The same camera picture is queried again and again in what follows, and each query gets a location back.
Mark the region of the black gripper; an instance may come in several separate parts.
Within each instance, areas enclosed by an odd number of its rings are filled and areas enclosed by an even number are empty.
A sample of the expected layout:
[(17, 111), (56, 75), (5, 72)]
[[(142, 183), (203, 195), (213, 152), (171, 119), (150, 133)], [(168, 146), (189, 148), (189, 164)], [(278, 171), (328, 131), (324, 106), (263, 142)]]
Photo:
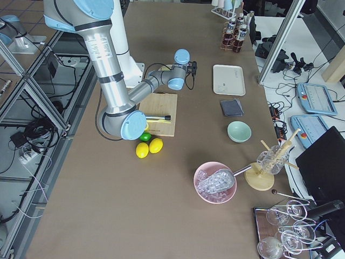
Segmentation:
[(196, 73), (197, 73), (197, 62), (196, 61), (192, 61), (192, 62), (188, 63), (187, 73), (192, 74), (192, 75), (196, 75)]

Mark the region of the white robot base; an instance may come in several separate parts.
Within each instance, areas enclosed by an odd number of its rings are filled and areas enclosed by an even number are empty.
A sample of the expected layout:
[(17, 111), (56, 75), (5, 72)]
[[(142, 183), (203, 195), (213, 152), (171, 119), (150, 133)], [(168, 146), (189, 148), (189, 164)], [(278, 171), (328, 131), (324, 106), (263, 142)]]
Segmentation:
[(120, 1), (114, 0), (113, 3), (114, 10), (111, 16), (112, 28), (110, 34), (126, 87), (133, 88), (142, 80), (144, 63), (137, 63), (130, 55)]

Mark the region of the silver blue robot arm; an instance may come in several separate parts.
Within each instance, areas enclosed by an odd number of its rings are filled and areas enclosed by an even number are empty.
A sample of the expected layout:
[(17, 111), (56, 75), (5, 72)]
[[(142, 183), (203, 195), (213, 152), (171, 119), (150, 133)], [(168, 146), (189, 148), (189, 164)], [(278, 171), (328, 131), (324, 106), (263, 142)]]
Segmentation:
[(168, 71), (153, 71), (131, 90), (126, 88), (123, 64), (119, 62), (120, 43), (126, 32), (119, 1), (44, 1), (48, 27), (82, 36), (92, 61), (107, 106), (101, 112), (101, 129), (124, 140), (141, 136), (146, 116), (137, 105), (159, 86), (181, 90), (187, 73), (190, 53), (179, 49)]

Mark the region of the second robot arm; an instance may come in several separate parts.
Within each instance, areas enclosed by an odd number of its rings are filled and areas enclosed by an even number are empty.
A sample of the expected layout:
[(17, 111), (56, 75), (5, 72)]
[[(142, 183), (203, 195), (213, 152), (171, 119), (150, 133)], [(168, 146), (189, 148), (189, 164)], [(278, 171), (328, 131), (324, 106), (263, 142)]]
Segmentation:
[(10, 46), (12, 43), (19, 49), (28, 47), (25, 42), (27, 30), (23, 27), (19, 18), (15, 15), (1, 16), (1, 41)]

